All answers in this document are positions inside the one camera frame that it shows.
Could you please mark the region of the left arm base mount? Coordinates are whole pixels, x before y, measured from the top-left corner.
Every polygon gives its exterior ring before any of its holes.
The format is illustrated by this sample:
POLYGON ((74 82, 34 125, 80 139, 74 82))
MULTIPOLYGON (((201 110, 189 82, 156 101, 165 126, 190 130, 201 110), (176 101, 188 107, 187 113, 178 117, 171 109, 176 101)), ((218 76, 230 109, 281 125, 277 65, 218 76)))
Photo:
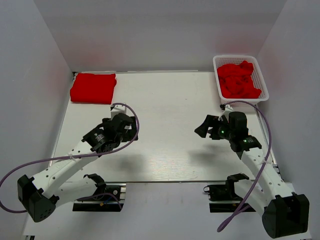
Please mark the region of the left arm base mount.
POLYGON ((107 184, 105 194, 89 199, 75 201, 72 206, 73 212, 100 212, 119 213, 125 203, 126 184, 107 184))

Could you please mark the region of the red t shirts in basket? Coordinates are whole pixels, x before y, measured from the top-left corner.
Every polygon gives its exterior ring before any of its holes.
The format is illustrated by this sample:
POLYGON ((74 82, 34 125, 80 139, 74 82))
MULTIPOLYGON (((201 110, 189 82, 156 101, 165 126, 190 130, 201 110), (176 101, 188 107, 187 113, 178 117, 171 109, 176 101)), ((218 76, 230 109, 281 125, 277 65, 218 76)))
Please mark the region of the red t shirts in basket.
POLYGON ((253 71, 254 65, 246 60, 220 66, 217 75, 222 96, 226 99, 258 99, 262 91, 254 87, 253 71))

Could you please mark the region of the folded red t shirt stack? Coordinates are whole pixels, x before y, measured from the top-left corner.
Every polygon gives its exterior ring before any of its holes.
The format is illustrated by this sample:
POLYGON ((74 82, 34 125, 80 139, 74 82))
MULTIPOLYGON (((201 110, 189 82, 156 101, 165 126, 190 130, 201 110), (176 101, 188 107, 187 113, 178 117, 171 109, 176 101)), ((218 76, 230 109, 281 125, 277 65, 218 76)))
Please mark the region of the folded red t shirt stack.
POLYGON ((70 89, 70 101, 80 104, 112 103, 116 74, 78 73, 70 89))

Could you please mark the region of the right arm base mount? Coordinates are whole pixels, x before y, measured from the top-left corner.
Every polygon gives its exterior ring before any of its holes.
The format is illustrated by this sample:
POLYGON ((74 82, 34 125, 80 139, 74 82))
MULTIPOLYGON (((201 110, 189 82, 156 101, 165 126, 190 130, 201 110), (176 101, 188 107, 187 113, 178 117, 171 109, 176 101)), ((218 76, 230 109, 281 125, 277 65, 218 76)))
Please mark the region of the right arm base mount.
POLYGON ((208 195, 210 213, 233 213, 243 200, 227 180, 205 186, 203 193, 208 195))

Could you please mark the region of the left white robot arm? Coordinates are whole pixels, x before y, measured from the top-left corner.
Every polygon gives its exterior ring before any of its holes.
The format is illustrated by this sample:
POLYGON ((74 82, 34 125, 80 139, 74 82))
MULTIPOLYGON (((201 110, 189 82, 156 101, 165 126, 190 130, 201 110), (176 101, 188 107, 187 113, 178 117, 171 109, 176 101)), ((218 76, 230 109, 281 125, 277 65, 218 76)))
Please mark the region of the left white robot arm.
POLYGON ((138 139, 139 121, 136 116, 118 113, 104 118, 69 152, 66 159, 58 160, 45 170, 17 181, 18 199, 35 223, 48 218, 54 210, 75 200, 99 200, 107 192, 104 179, 96 173, 85 174, 82 179, 70 178, 83 168, 119 148, 121 143, 138 139))

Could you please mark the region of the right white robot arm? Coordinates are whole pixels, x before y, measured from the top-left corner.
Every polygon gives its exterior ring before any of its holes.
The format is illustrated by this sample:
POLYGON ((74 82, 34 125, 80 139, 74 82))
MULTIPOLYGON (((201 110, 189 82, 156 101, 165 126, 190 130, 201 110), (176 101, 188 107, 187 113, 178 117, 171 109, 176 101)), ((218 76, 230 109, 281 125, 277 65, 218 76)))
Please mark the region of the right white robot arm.
POLYGON ((251 182, 243 173, 227 177, 226 195, 242 200, 260 216, 266 233, 273 239, 307 232, 310 202, 304 194, 295 193, 263 157, 260 142, 249 134, 247 116, 243 112, 207 115, 195 129, 201 138, 227 140, 230 148, 254 175, 251 182))

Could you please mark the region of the white plastic basket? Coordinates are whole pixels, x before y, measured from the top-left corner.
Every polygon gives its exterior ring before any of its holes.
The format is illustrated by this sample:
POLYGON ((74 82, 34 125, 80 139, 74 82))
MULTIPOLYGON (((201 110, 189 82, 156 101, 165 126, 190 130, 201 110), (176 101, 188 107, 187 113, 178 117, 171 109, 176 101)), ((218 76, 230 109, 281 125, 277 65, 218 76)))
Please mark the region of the white plastic basket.
POLYGON ((269 99, 269 93, 268 93, 268 90, 266 87, 266 83, 265 83, 264 77, 262 75, 260 66, 259 66, 257 59, 255 57, 249 56, 249 55, 230 55, 230 54, 229 55, 216 55, 213 57, 212 62, 213 62, 215 80, 216 80, 217 89, 218 89, 221 103, 225 104, 225 103, 231 102, 231 101, 247 101, 247 102, 250 102, 255 105, 259 102, 265 102, 269 99), (258 98, 252 98, 252 99, 225 98, 225 97, 223 97, 222 92, 221 92, 221 86, 219 83, 217 69, 225 64, 238 65, 242 61, 247 61, 248 63, 253 64, 254 70, 251 75, 251 78, 253 80, 254 87, 257 89, 260 89, 261 94, 258 98))

